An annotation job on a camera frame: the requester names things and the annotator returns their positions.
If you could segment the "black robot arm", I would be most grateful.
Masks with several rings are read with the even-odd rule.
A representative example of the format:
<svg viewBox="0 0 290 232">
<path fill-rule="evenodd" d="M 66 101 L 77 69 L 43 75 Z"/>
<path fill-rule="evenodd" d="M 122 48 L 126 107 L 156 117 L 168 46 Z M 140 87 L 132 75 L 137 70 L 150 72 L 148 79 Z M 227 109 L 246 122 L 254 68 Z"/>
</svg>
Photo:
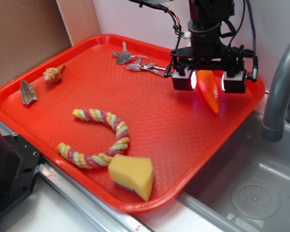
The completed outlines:
<svg viewBox="0 0 290 232">
<path fill-rule="evenodd" d="M 258 78 L 256 51 L 221 42 L 222 38 L 233 39 L 238 32 L 229 21 L 234 1 L 191 0 L 189 10 L 191 45 L 170 51 L 172 59 L 163 76 L 172 78 L 174 89 L 192 91 L 199 84 L 196 71 L 222 71 L 225 93 L 245 93 L 247 80 Z"/>
</svg>

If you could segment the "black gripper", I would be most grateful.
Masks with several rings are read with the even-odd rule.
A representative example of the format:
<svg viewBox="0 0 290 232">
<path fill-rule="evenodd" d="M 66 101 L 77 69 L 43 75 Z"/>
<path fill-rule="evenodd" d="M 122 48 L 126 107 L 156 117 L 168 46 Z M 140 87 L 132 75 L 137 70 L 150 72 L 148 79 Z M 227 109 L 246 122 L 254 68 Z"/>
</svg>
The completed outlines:
<svg viewBox="0 0 290 232">
<path fill-rule="evenodd" d="M 214 70 L 224 71 L 221 86 L 225 93 L 246 92 L 247 71 L 244 58 L 252 58 L 253 63 L 256 63 L 256 52 L 244 49 L 243 45 L 232 47 L 230 43 L 223 44 L 221 38 L 234 38 L 237 34 L 230 20 L 224 20 L 224 23 L 230 32 L 222 34 L 221 21 L 208 26 L 202 24 L 198 26 L 192 19 L 188 22 L 191 46 L 171 50 L 172 58 L 164 73 L 165 77 L 173 74 L 172 82 L 175 90 L 193 91 L 196 88 L 197 77 L 194 70 Z"/>
</svg>

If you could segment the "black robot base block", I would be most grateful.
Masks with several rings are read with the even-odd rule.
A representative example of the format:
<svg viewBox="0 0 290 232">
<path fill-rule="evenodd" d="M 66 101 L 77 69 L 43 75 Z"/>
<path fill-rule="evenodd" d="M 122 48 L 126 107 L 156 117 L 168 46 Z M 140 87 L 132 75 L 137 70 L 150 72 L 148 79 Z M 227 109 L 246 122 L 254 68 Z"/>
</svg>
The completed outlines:
<svg viewBox="0 0 290 232">
<path fill-rule="evenodd" d="M 0 217 L 32 194 L 40 162 L 25 138 L 0 133 Z"/>
</svg>

